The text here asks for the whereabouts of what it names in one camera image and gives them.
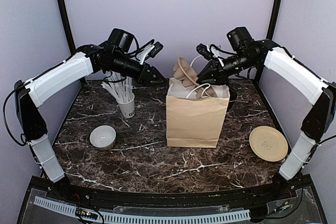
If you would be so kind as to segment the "black plastic cup lid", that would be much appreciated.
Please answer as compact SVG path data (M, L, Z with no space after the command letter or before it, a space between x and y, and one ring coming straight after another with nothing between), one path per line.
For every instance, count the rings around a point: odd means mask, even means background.
M229 101L234 102L237 98L237 92L234 89L231 89L229 90L229 94L230 94Z

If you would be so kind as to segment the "cardboard cup carrier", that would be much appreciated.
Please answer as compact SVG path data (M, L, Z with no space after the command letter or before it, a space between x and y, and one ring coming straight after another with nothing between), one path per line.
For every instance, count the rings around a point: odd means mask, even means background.
M173 77L179 80L183 87L192 87L195 89L193 93L195 93L197 99L217 97L216 92L209 83L206 83L203 86L197 83L197 73L191 65L186 62L185 58L178 57L177 63L173 67L173 72Z

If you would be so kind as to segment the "brown paper bag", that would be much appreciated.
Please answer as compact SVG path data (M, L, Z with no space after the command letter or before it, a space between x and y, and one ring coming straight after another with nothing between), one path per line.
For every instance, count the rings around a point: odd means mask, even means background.
M192 87L174 77L166 94L166 141L169 147L215 148L229 103L227 85L211 85L217 97L197 99Z

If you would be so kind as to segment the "black paper coffee cup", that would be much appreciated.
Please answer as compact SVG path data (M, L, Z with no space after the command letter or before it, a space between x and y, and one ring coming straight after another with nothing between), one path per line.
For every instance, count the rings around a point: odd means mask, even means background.
M231 108L233 107L234 102L235 102L235 101L229 101L229 103L228 103L228 107L227 107L227 113L228 113L228 112L231 110Z

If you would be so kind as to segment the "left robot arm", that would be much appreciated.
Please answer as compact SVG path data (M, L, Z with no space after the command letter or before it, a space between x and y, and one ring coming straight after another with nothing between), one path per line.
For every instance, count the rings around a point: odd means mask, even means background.
M48 139L48 130L39 108L54 94L70 84L93 73L112 71L130 77L138 84L150 86L164 77L145 60L154 58L163 45L151 40L129 52L135 36L122 29L113 29L109 38L100 45L83 45L63 62L25 82L14 86L16 113L23 129L23 136L37 164L54 184L53 191L63 201L74 197L56 154Z

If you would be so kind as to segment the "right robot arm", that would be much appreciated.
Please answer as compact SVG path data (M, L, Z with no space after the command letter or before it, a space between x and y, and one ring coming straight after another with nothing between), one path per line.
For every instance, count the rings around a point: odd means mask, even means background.
M219 55L222 49L214 44L197 45L196 51L208 61L197 75L198 84L226 85L230 76L263 66L289 82L311 105L300 135L277 173L289 181L310 162L319 146L331 140L322 137L335 117L335 82L313 72L273 40L254 40L246 27L236 27L226 36L233 49L227 58Z

